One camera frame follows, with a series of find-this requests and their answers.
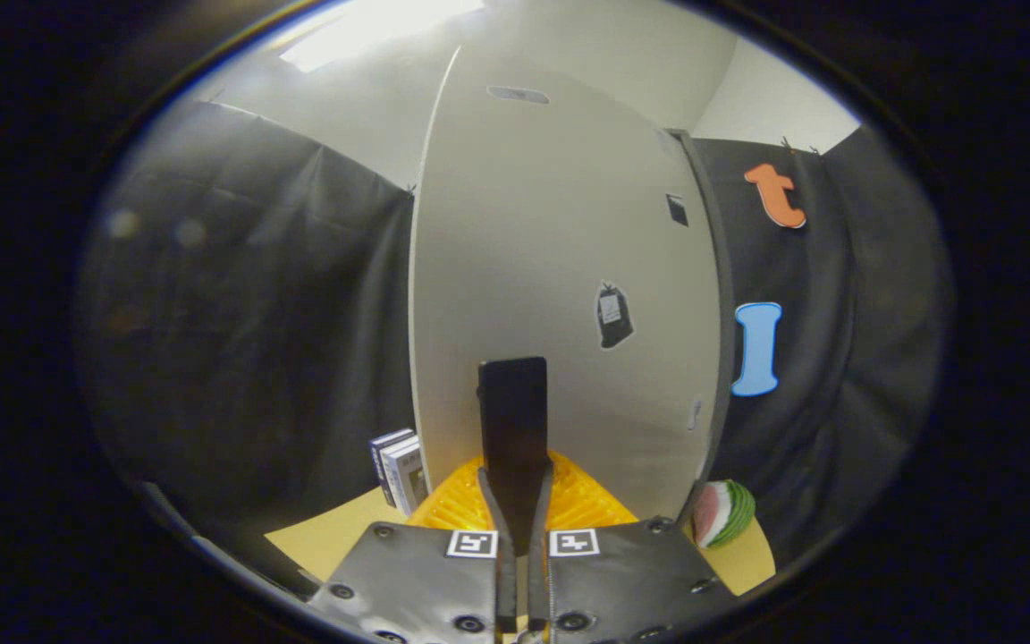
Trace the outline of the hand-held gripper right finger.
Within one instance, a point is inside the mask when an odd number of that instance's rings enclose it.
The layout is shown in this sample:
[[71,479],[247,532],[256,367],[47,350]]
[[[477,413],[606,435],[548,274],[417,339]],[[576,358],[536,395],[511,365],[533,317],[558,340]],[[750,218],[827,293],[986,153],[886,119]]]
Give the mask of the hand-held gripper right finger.
[[667,516],[638,518],[551,453],[528,547],[528,626],[546,643],[678,643],[737,606]]

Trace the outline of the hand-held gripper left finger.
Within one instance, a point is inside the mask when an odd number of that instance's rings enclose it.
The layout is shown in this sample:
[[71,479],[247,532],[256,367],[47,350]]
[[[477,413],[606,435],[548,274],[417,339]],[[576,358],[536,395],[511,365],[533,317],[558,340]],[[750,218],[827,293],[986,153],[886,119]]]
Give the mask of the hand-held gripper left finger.
[[482,457],[405,523],[375,521],[309,599],[332,628],[392,643],[499,643],[518,626],[510,530]]

